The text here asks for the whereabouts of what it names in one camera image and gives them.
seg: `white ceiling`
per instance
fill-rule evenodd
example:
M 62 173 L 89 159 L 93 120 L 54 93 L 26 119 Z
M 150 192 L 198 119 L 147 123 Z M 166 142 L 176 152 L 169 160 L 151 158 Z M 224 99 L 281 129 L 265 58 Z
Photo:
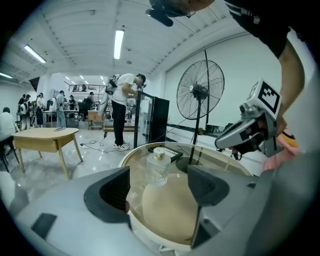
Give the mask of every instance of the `white ceiling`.
M 148 8 L 149 0 L 48 0 L 11 38 L 0 72 L 19 83 L 57 72 L 70 77 L 116 73 L 151 77 L 199 48 L 197 43 L 209 35 L 229 37 L 219 37 L 219 32 L 235 26 L 222 0 L 191 18 L 174 18 L 172 27 L 145 15 Z M 113 58 L 116 29 L 125 30 L 120 59 Z M 237 29 L 231 34 L 243 32 Z M 31 56 L 23 48 L 26 44 L 46 63 Z

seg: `black pants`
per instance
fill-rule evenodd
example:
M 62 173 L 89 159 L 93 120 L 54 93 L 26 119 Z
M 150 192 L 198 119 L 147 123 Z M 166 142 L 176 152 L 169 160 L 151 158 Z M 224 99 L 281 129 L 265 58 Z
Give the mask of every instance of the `black pants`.
M 113 130 L 115 136 L 115 144 L 121 146 L 124 143 L 124 128 L 126 118 L 126 106 L 116 103 L 111 100 L 112 103 L 112 118 L 113 118 Z
M 36 110 L 36 123 L 38 126 L 42 126 L 44 124 L 44 114 L 40 108 Z

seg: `ceiling light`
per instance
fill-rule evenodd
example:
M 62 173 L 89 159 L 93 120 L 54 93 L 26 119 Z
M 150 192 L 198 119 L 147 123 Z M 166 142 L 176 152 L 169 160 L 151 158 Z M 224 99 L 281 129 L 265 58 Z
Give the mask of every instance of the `ceiling light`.
M 120 59 L 121 46 L 122 46 L 122 40 L 124 39 L 124 34 L 125 34 L 124 30 L 115 31 L 114 55 L 113 55 L 113 57 L 116 60 Z
M 29 53 L 31 53 L 41 63 L 46 63 L 46 61 L 43 58 L 41 58 L 40 55 L 36 53 L 29 45 L 26 45 L 24 49 L 26 49 Z
M 5 77 L 5 78 L 12 78 L 12 76 L 7 75 L 7 74 L 4 74 L 4 73 L 0 73 L 0 76 L 3 76 L 3 77 Z

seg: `white sneakers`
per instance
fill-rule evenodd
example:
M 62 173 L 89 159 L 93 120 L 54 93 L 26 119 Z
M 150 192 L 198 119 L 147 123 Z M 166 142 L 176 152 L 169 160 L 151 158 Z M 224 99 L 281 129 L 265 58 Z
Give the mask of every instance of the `white sneakers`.
M 114 144 L 114 145 L 113 145 L 113 149 L 114 149 L 114 150 L 119 150 L 119 151 L 121 151 L 121 150 L 128 150 L 128 149 L 129 149 L 129 146 L 126 145 L 126 144 L 122 144 L 121 146 L 119 146 L 119 145 L 117 145 L 117 144 Z

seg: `white sleeve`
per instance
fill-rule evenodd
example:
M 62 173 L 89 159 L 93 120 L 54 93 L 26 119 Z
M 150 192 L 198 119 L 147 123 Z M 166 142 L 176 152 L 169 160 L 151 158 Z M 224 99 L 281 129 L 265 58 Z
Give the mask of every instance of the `white sleeve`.
M 124 83 L 128 83 L 129 85 L 133 85 L 135 80 L 134 74 L 128 74 L 128 76 L 125 78 Z

